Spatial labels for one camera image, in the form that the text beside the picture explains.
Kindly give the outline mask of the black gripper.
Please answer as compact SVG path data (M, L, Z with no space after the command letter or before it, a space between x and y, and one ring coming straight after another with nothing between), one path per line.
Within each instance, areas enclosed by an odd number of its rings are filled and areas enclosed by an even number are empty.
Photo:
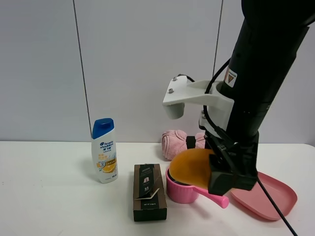
M250 191L257 180L259 133L244 142L229 143L203 128L209 158L208 193L222 196L232 188Z

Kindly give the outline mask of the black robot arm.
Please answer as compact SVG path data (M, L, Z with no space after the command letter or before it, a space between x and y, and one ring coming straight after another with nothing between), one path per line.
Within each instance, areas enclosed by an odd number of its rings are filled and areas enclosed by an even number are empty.
M231 58L222 66L220 95L233 101L227 127L216 125L204 106L210 194L232 188L251 190L257 182L258 129L296 59L310 24L312 0L244 0L244 21Z

